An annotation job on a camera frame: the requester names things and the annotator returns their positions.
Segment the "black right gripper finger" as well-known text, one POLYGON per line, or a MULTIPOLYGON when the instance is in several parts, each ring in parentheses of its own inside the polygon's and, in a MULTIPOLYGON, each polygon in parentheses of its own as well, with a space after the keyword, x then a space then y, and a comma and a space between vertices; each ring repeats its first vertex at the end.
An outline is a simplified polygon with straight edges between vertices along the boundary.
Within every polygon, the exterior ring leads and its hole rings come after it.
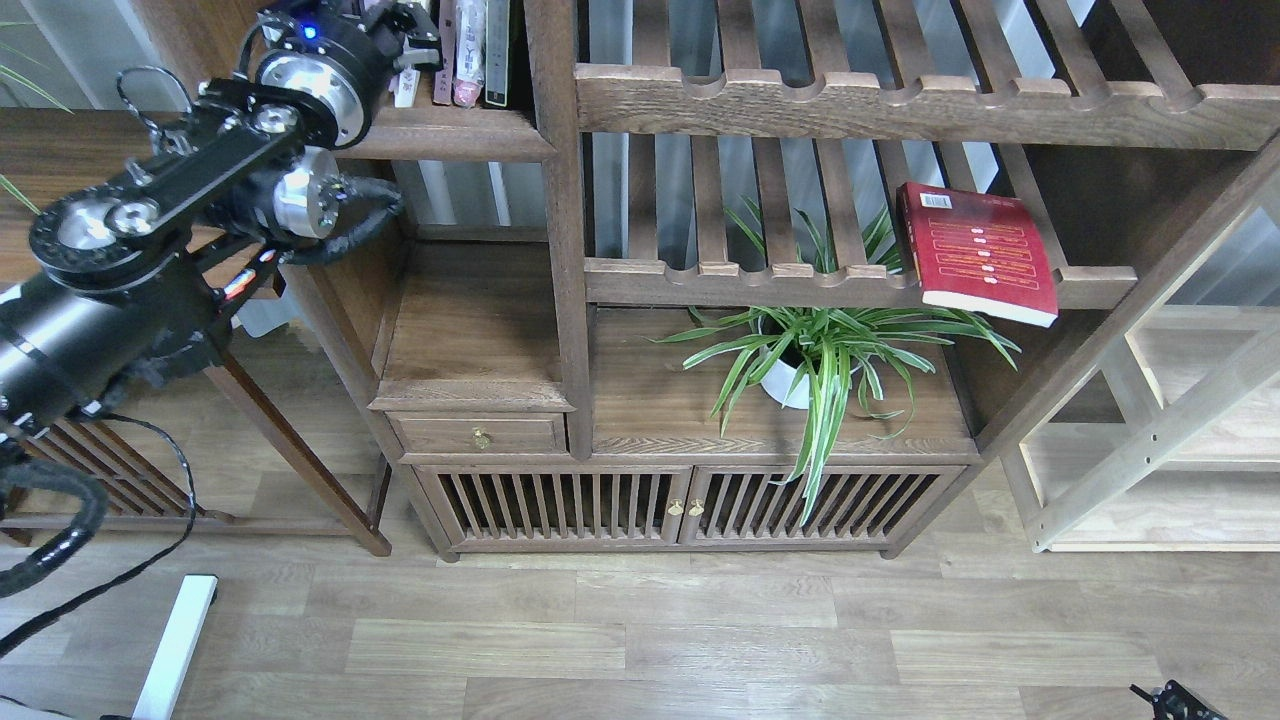
POLYGON ((1152 719, 1210 719, 1225 720, 1228 716, 1203 701, 1199 696, 1176 680, 1147 692, 1138 684, 1130 684, 1130 692, 1140 697, 1152 710, 1152 719))

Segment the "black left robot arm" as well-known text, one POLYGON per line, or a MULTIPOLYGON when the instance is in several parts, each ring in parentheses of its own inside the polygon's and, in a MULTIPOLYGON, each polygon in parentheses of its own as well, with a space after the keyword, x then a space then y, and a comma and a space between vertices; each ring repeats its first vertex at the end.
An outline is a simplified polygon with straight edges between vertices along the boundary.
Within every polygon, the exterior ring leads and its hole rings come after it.
POLYGON ((278 1, 228 78, 177 120, 148 117, 152 156, 59 199, 29 228, 41 272, 3 296, 3 493, 45 489, 79 509, 3 571, 3 594, 46 579, 93 538, 100 480, 23 448, 56 421, 113 419, 127 383, 221 363, 230 319, 280 265, 328 264, 376 238, 404 206, 384 179, 340 172, 404 69, 442 67, 421 4, 278 1))

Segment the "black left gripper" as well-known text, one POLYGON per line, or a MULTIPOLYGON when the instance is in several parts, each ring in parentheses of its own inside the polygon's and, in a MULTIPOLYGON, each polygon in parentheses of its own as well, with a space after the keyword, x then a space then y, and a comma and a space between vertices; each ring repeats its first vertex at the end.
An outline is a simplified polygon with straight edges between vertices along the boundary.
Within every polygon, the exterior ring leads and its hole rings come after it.
POLYGON ((357 15, 344 8, 343 1, 276 1, 257 13, 266 51, 253 79, 324 105, 334 126, 320 142, 328 149, 365 137, 394 73, 443 68, 429 3, 375 1, 357 15))

